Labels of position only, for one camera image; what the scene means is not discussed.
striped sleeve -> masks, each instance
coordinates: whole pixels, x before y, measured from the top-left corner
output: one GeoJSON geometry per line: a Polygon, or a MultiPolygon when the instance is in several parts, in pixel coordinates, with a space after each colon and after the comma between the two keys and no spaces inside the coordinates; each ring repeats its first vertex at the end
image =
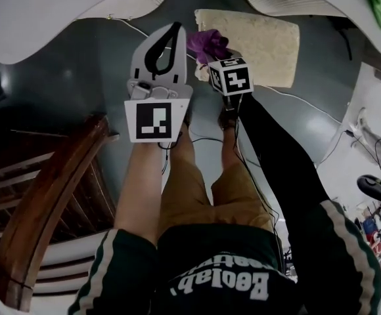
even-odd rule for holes
{"type": "Polygon", "coordinates": [[[157,266],[157,250],[148,240],[109,231],[68,314],[148,314],[157,266]]]}
{"type": "Polygon", "coordinates": [[[322,202],[289,234],[298,287],[309,314],[378,314],[379,262],[337,203],[322,202]]]}

green jacket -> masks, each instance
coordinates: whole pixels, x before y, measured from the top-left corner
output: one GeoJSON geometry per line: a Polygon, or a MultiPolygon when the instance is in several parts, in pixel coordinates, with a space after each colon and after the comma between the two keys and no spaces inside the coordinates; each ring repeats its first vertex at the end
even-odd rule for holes
{"type": "Polygon", "coordinates": [[[378,314],[381,269],[337,203],[289,228],[295,283],[273,234],[251,226],[170,228],[158,248],[109,231],[69,314],[378,314]]]}

white stripe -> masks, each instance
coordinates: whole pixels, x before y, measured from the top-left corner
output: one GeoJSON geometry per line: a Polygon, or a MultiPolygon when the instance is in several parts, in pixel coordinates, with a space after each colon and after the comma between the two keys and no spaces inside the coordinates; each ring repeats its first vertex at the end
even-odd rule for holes
{"type": "Polygon", "coordinates": [[[118,230],[110,230],[103,243],[103,257],[96,273],[90,280],[90,292],[79,300],[79,311],[74,315],[85,315],[88,309],[93,309],[93,301],[100,297],[103,290],[103,278],[113,257],[113,241],[118,230]]]}
{"type": "Polygon", "coordinates": [[[360,248],[359,240],[351,233],[346,227],[346,219],[341,214],[331,201],[324,201],[321,203],[326,210],[329,218],[334,223],[334,231],[338,237],[342,238],[346,244],[348,254],[354,260],[355,269],[363,274],[361,280],[361,289],[363,290],[360,296],[361,308],[358,314],[370,314],[371,312],[371,299],[374,295],[374,270],[370,267],[367,260],[367,254],[360,248]]]}

wooden railing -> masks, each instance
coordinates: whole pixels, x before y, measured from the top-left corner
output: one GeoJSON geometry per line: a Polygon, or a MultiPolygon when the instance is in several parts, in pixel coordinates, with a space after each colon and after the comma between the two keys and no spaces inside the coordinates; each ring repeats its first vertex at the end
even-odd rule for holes
{"type": "MultiPolygon", "coordinates": [[[[22,196],[0,240],[0,300],[5,305],[29,311],[55,227],[82,176],[95,176],[88,168],[108,135],[106,118],[90,117],[46,161],[22,196]]],[[[112,214],[112,206],[106,204],[104,212],[112,214]]]]}

person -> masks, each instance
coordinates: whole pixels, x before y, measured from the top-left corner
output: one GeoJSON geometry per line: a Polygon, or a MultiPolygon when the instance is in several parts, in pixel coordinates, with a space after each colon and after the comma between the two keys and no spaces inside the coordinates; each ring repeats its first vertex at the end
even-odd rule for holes
{"type": "Polygon", "coordinates": [[[235,148],[236,112],[222,112],[213,206],[188,122],[163,192],[162,150],[134,145],[114,229],[69,314],[378,313],[378,261],[309,156],[251,94],[232,102],[286,219],[298,282],[282,271],[267,202],[235,148]]]}

